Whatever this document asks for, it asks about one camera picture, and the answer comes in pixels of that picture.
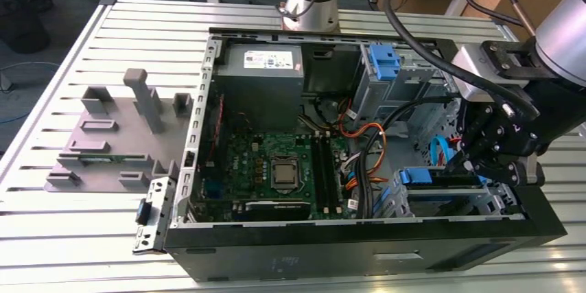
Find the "motherboard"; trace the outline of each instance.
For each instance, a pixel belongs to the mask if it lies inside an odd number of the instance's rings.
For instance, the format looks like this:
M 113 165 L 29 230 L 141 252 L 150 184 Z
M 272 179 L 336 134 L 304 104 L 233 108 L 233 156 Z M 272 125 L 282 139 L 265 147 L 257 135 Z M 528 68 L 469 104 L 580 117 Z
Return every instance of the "motherboard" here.
M 226 141 L 222 177 L 204 178 L 206 221 L 337 220 L 345 139 L 240 133 Z

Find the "ram slot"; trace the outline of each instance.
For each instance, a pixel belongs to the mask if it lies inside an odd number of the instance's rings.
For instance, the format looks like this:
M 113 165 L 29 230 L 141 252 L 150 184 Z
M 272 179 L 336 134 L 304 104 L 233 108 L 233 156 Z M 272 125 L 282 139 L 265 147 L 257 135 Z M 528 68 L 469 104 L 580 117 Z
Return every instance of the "ram slot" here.
M 311 165 L 313 168 L 313 185 L 315 185 L 315 201 L 317 211 L 327 211 L 328 195 L 325 191 L 325 181 L 321 173 L 321 157 L 320 157 L 319 138 L 311 139 Z
M 320 163 L 321 163 L 321 175 L 323 181 L 325 184 L 327 191 L 327 199 L 328 199 L 328 208 L 329 213 L 336 213 L 340 211 L 339 209 L 339 201 L 337 201 L 337 183 L 336 178 L 333 176 L 333 154 L 331 153 L 329 147 L 329 139 L 321 138 L 319 140 L 320 145 Z

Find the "slotted metal workbench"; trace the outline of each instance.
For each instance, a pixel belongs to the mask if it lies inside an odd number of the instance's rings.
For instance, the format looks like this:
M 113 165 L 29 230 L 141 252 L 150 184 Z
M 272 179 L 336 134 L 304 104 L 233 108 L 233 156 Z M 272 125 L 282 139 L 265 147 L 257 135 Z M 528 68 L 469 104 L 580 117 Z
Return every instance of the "slotted metal workbench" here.
M 481 19 L 403 15 L 416 36 L 457 43 L 504 40 Z M 392 35 L 381 13 L 341 10 L 341 32 Z M 121 78 L 144 68 L 161 98 L 194 92 L 210 26 L 278 29 L 273 8 L 256 5 L 117 0 L 100 5 L 0 161 L 1 292 L 581 292 L 586 291 L 586 142 L 577 130 L 540 157 L 543 190 L 568 235 L 517 250 L 467 272 L 297 281 L 194 283 L 168 255 L 134 257 L 141 194 L 45 193 L 45 176 L 77 123 L 88 85 L 132 96 Z

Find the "power supply label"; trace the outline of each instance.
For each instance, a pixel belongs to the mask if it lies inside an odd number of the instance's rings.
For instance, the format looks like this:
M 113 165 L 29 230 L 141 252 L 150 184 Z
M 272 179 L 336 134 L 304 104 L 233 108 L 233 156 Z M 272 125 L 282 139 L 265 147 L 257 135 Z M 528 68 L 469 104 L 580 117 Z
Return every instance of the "power supply label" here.
M 293 53 L 290 51 L 246 51 L 244 69 L 292 69 Z

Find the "sticker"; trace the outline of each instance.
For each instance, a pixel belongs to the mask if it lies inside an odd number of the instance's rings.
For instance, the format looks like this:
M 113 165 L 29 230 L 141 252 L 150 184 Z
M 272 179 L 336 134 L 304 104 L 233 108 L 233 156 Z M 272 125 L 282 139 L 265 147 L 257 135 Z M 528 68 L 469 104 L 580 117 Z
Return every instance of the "sticker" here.
M 290 51 L 248 51 L 244 53 L 244 69 L 292 69 Z
M 356 119 L 357 116 L 357 114 L 351 109 L 345 111 L 345 115 L 352 119 Z
M 348 199 L 348 209 L 357 210 L 357 200 Z

